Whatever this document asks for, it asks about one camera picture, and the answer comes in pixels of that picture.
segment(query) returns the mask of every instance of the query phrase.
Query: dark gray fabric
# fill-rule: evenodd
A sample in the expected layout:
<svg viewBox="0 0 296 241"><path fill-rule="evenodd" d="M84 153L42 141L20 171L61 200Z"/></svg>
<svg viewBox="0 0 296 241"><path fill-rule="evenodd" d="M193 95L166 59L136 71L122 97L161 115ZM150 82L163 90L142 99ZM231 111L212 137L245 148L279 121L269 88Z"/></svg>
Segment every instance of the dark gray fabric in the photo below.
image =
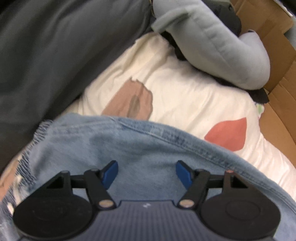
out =
<svg viewBox="0 0 296 241"><path fill-rule="evenodd" d="M283 4L296 15L296 1L295 0L280 0Z"/></svg>
<svg viewBox="0 0 296 241"><path fill-rule="evenodd" d="M293 16L294 26L290 28L286 33L286 38L290 41L292 46L296 49L296 17Z"/></svg>
<svg viewBox="0 0 296 241"><path fill-rule="evenodd" d="M149 0L15 0L0 15L0 172L150 28Z"/></svg>
<svg viewBox="0 0 296 241"><path fill-rule="evenodd" d="M14 0L0 0L0 13Z"/></svg>

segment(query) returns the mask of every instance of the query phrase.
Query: red leaf print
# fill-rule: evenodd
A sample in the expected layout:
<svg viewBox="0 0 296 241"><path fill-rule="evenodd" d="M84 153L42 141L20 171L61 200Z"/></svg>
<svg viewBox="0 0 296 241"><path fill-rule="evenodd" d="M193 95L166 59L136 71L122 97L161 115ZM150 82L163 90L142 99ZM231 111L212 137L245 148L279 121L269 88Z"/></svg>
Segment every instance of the red leaf print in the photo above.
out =
<svg viewBox="0 0 296 241"><path fill-rule="evenodd" d="M205 140L230 151L238 151L246 141L247 118L222 121L206 134Z"/></svg>

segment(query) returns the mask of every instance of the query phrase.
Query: brown cardboard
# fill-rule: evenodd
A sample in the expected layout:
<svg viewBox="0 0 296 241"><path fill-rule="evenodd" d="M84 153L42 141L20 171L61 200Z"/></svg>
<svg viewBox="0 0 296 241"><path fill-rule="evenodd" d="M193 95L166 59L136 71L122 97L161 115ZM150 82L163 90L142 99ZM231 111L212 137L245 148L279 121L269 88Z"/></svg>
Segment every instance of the brown cardboard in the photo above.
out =
<svg viewBox="0 0 296 241"><path fill-rule="evenodd" d="M296 58L296 51L277 26L261 40L268 53L271 67L269 81L264 87L271 92L289 70Z"/></svg>
<svg viewBox="0 0 296 241"><path fill-rule="evenodd" d="M260 119L264 137L296 167L296 51L283 35L292 19L273 0L232 0L242 33L255 30L270 58L265 89L270 103Z"/></svg>
<svg viewBox="0 0 296 241"><path fill-rule="evenodd" d="M274 22L282 33L293 26L292 18L273 0L232 0L231 2L242 21L242 33L245 33L247 27L257 31L267 19Z"/></svg>
<svg viewBox="0 0 296 241"><path fill-rule="evenodd" d="M296 166L296 144L281 119L269 104L260 121L260 130L265 139L276 146Z"/></svg>
<svg viewBox="0 0 296 241"><path fill-rule="evenodd" d="M296 100L293 97L295 92L291 94L281 83L268 95L270 106L282 120L296 143Z"/></svg>

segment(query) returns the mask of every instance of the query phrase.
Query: denim fabric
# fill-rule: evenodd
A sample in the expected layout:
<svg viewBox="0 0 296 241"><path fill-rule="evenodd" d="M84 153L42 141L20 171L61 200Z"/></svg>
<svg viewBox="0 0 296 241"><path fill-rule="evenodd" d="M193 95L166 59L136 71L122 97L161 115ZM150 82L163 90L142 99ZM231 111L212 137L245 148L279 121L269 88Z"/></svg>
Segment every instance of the denim fabric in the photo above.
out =
<svg viewBox="0 0 296 241"><path fill-rule="evenodd" d="M18 170L18 192L24 199L61 170L72 175L91 168L102 168L117 160L119 173L109 189L120 200L174 200L186 191L175 173L175 163L185 161L194 169L224 174L232 169L255 185L281 211L281 222L275 234L278 241L295 241L296 203L276 183L232 152L207 143L178 129L147 121L126 118L87 117L68 114L57 121L43 123L26 151ZM220 189L212 190L216 195ZM87 199L83 190L74 190ZM15 207L15 192L10 190L2 201L1 241L13 241L17 234L7 202Z"/></svg>

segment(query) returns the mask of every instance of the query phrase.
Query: gray sleeve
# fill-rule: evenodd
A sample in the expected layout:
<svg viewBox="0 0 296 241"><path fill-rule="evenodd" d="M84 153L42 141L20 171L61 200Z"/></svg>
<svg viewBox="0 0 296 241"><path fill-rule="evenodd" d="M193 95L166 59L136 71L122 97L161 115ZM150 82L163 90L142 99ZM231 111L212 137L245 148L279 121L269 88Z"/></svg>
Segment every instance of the gray sleeve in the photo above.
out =
<svg viewBox="0 0 296 241"><path fill-rule="evenodd" d="M148 0L20 0L0 14L0 172L150 28Z"/></svg>

